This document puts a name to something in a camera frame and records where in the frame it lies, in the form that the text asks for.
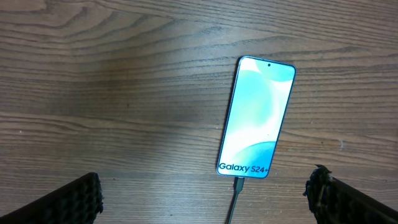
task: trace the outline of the samsung galaxy phone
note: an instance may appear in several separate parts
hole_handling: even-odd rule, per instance
[[[295,72],[280,62],[249,56],[239,60],[217,173],[268,176]]]

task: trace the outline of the black cable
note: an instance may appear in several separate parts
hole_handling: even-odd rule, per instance
[[[243,183],[244,183],[244,178],[242,177],[235,177],[235,181],[234,181],[234,197],[232,199],[231,202],[231,206],[229,207],[229,212],[228,212],[228,224],[231,224],[232,222],[232,215],[234,213],[234,209],[235,209],[235,205],[236,205],[236,201],[238,200],[238,195],[239,193],[241,193],[242,189],[243,189]]]

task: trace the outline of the phone frame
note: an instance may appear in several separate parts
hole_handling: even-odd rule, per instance
[[[218,172],[218,167],[220,166],[221,155],[222,155],[222,153],[223,153],[223,145],[224,145],[224,140],[225,140],[225,134],[226,134],[226,130],[227,130],[227,127],[228,127],[229,114],[230,114],[230,112],[231,112],[232,102],[233,102],[233,98],[234,98],[234,94],[235,94],[235,88],[236,88],[236,84],[237,84],[236,81],[238,80],[238,75],[239,75],[239,70],[240,70],[240,67],[241,67],[241,62],[242,62],[242,60],[243,60],[244,58],[251,58],[251,59],[260,60],[260,61],[263,61],[263,62],[277,63],[277,64],[280,64],[280,65],[290,66],[290,67],[292,67],[292,68],[294,69],[294,75],[293,75],[293,80],[292,80],[292,87],[290,88],[289,96],[287,97],[286,106],[285,106],[285,111],[284,111],[284,115],[283,115],[283,117],[282,117],[282,122],[281,122],[281,124],[280,124],[279,133],[278,133],[278,136],[277,136],[277,138],[276,138],[276,143],[275,143],[274,152],[272,152],[271,163],[269,164],[268,172],[267,172],[267,175],[266,175],[265,177],[246,177],[246,176],[231,175],[231,174],[220,174],[220,173]],[[287,111],[287,105],[289,104],[290,96],[291,96],[291,94],[292,94],[292,90],[293,90],[293,85],[294,85],[294,81],[295,81],[295,78],[296,78],[296,74],[297,74],[297,69],[296,69],[296,67],[295,67],[294,65],[291,65],[291,64],[282,63],[282,62],[276,62],[276,61],[273,61],[273,60],[268,60],[268,59],[263,59],[263,58],[252,57],[252,56],[248,56],[248,55],[245,55],[245,56],[242,56],[242,57],[239,58],[239,60],[238,60],[238,66],[236,67],[236,71],[235,71],[233,89],[232,89],[231,95],[230,95],[230,97],[229,97],[228,112],[227,112],[227,114],[226,114],[226,119],[225,119],[225,124],[224,124],[224,130],[223,130],[223,135],[222,135],[223,138],[222,138],[221,144],[220,144],[220,153],[218,154],[218,159],[217,159],[216,171],[217,171],[217,174],[218,174],[218,175],[227,176],[227,177],[243,177],[243,178],[254,178],[254,179],[265,179],[266,177],[268,177],[268,175],[269,175],[269,173],[270,173],[270,171],[271,171],[272,161],[274,160],[274,155],[275,155],[276,147],[277,147],[278,142],[279,142],[280,132],[282,131],[282,125],[284,124],[284,121],[285,121],[285,115],[286,115],[286,111]]]

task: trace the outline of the white speck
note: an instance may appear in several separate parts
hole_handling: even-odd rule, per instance
[[[342,151],[344,148],[344,141],[340,140],[340,139],[339,139],[339,141],[340,141],[340,150]]]

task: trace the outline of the brown wood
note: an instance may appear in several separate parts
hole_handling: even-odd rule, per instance
[[[266,180],[234,223],[315,223],[314,164],[398,209],[398,2],[0,2],[0,215],[87,172],[99,223],[223,223],[236,60],[298,74]]]

